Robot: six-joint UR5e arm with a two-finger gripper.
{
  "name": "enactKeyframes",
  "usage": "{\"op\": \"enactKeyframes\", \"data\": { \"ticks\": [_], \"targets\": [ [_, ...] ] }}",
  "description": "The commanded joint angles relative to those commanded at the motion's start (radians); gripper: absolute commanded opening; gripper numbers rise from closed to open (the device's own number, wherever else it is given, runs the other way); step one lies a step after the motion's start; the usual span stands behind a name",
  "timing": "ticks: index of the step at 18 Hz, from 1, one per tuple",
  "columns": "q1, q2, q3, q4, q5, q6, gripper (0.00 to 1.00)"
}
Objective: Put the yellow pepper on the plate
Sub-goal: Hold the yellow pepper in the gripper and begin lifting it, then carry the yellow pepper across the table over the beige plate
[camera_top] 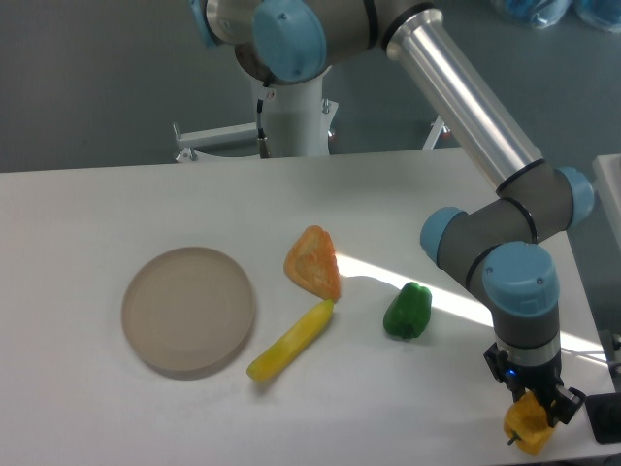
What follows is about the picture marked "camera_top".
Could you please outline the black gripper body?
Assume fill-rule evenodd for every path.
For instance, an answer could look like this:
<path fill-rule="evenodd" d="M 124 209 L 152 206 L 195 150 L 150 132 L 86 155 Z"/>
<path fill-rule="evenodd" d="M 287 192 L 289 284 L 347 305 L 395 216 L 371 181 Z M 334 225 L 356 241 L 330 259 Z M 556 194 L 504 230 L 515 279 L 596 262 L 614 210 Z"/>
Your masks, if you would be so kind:
<path fill-rule="evenodd" d="M 517 376 L 526 391 L 535 394 L 539 403 L 549 403 L 554 388 L 557 385 L 564 385 L 561 379 L 562 360 L 559 351 L 542 364 L 526 365 L 511 361 L 509 353 L 494 343 L 483 357 L 497 382 L 506 385 L 505 376 Z"/>

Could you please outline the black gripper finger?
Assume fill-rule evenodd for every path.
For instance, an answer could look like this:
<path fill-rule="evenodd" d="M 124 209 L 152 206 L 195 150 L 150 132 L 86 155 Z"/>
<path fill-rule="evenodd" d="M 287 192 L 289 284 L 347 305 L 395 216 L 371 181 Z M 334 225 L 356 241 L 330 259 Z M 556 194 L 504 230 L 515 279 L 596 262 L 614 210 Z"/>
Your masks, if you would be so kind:
<path fill-rule="evenodd" d="M 582 391 L 557 385 L 552 391 L 551 401 L 545 407 L 548 426 L 555 427 L 559 422 L 569 424 L 585 400 L 586 395 Z"/>
<path fill-rule="evenodd" d="M 511 392 L 513 402 L 518 402 L 526 393 L 526 388 L 517 376 L 505 376 L 505 384 Z"/>

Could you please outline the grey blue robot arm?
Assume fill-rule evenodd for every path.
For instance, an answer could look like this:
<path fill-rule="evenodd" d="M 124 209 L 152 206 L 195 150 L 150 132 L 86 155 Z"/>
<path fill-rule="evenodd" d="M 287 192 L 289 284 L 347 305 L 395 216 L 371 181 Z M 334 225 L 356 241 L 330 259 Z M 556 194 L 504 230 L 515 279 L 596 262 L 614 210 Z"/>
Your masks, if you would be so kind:
<path fill-rule="evenodd" d="M 262 158 L 303 155 L 328 138 L 296 118 L 284 135 L 266 116 L 277 85 L 319 79 L 374 48 L 400 63 L 497 200 L 471 214 L 443 208 L 424 223 L 430 259 L 489 309 L 496 341 L 485 353 L 515 399 L 532 392 L 549 425 L 568 423 L 585 397 L 561 378 L 559 281 L 542 242 L 584 220 L 594 205 L 588 179 L 541 156 L 443 27 L 430 1 L 193 1 L 203 43 L 235 49 L 260 84 L 254 134 Z"/>

